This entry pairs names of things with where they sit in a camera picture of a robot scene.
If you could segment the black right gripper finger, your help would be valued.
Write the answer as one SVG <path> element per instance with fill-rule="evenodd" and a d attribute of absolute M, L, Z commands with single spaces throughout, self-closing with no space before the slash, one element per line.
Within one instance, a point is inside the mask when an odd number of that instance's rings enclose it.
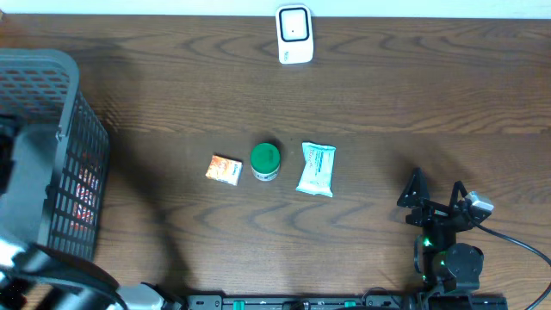
<path fill-rule="evenodd" d="M 462 181 L 456 181 L 452 188 L 449 206 L 453 209 L 464 209 L 466 207 L 465 198 L 467 190 Z"/>
<path fill-rule="evenodd" d="M 397 205 L 402 208 L 419 208 L 430 199 L 428 184 L 420 168 L 415 168 L 402 191 Z"/>

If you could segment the teal wipes packet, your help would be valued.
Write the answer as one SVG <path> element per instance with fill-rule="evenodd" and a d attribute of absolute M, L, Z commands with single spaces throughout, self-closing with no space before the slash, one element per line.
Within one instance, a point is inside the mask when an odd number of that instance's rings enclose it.
<path fill-rule="evenodd" d="M 332 172 L 336 147 L 303 142 L 305 166 L 296 190 L 309 195 L 333 197 Z"/>

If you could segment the red candy bar wrapper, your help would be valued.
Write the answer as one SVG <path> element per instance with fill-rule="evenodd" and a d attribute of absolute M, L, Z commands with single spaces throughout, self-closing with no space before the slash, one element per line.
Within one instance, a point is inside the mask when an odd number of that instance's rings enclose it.
<path fill-rule="evenodd" d="M 96 223 L 101 172 L 99 160 L 92 154 L 83 152 L 78 165 L 78 180 L 74 192 L 76 200 L 71 212 L 75 218 L 71 222 L 71 228 L 76 232 L 88 230 Z"/>

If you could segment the green lid jar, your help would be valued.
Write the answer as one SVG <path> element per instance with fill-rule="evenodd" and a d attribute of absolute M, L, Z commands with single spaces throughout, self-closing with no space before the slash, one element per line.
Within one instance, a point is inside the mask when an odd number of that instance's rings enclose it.
<path fill-rule="evenodd" d="M 277 177 L 281 167 L 281 154 L 278 148 L 270 143 L 260 143 L 251 152 L 253 176 L 263 182 Z"/>

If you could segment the orange small box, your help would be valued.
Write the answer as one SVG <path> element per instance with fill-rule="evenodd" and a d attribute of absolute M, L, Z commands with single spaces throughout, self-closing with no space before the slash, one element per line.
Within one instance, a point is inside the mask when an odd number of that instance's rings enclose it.
<path fill-rule="evenodd" d="M 207 168 L 206 177 L 218 182 L 237 186 L 242 169 L 243 164 L 238 160 L 213 155 Z"/>

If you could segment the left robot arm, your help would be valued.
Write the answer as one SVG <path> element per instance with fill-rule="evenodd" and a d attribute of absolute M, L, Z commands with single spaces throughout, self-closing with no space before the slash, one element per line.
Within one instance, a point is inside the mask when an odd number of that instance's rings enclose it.
<path fill-rule="evenodd" d="M 107 272 L 80 257 L 1 230 L 1 308 L 21 309 L 37 284 L 52 287 L 39 309 L 185 309 L 188 302 L 158 285 L 122 287 Z"/>

